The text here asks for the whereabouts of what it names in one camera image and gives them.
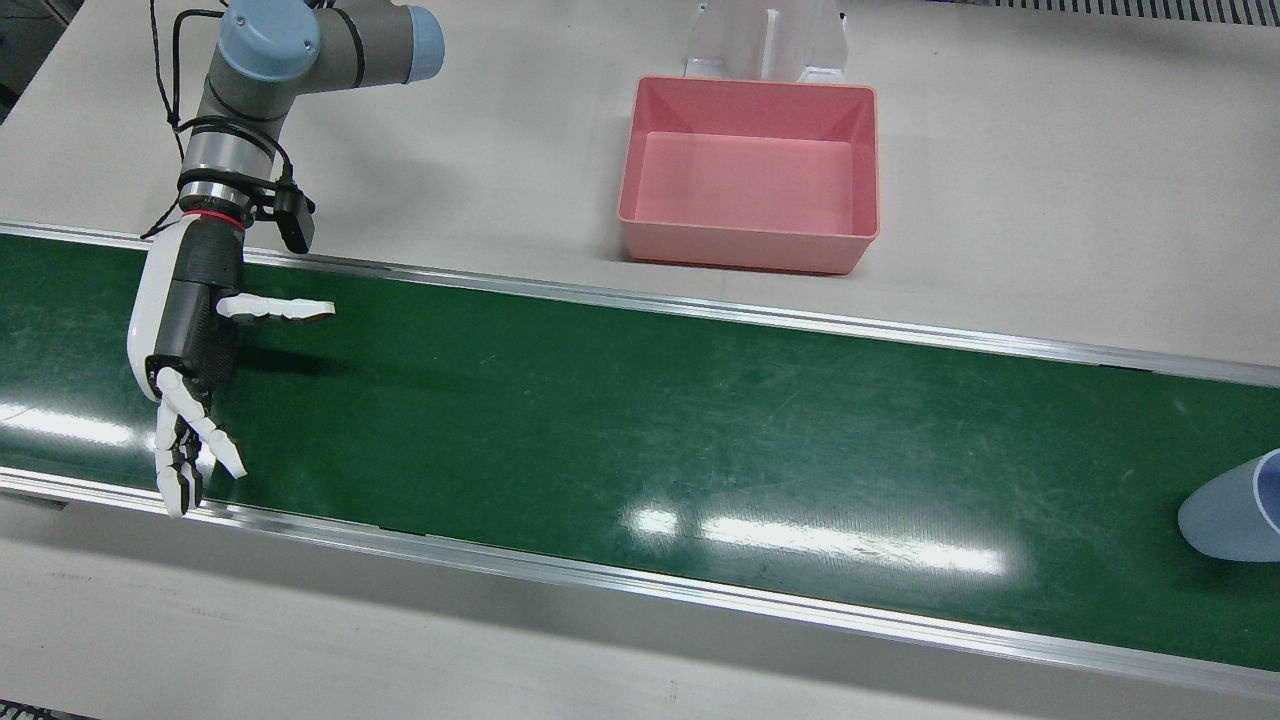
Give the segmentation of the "black and white right hand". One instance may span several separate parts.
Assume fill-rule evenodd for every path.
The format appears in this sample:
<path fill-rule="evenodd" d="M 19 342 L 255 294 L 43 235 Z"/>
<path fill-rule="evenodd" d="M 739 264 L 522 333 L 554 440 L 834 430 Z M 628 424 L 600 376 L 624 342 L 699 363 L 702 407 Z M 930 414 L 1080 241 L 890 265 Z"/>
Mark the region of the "black and white right hand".
<path fill-rule="evenodd" d="M 243 290 L 244 228 L 216 211 L 186 211 L 152 236 L 125 337 L 134 380 L 156 405 L 155 483 L 165 511 L 180 518 L 204 500 L 198 456 L 209 451 L 234 478 L 247 470 L 236 442 L 211 414 L 230 379 L 241 324 L 316 322 L 334 304 L 271 299 Z"/>

